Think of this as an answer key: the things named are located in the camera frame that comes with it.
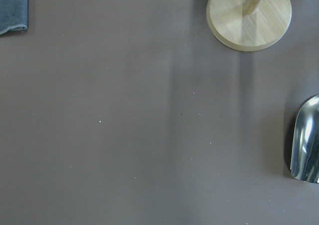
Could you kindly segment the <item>round wooden stand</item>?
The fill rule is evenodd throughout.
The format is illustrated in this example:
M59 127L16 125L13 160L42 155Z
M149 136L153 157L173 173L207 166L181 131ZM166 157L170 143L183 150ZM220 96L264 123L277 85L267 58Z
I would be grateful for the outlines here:
M292 18L290 0L208 0L206 19L221 43L253 52L277 43Z

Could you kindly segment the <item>shiny metal scoop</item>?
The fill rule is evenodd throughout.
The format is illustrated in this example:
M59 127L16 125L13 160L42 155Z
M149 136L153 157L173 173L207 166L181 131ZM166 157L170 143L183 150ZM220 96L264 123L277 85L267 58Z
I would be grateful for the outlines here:
M304 101L296 116L291 175L301 181L319 182L319 96Z

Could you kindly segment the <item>grey cloth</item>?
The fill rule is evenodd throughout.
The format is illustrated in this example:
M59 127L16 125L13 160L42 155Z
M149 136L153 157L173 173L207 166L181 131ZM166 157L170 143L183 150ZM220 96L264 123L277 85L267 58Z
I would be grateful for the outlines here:
M28 29L29 0L0 0L0 34Z

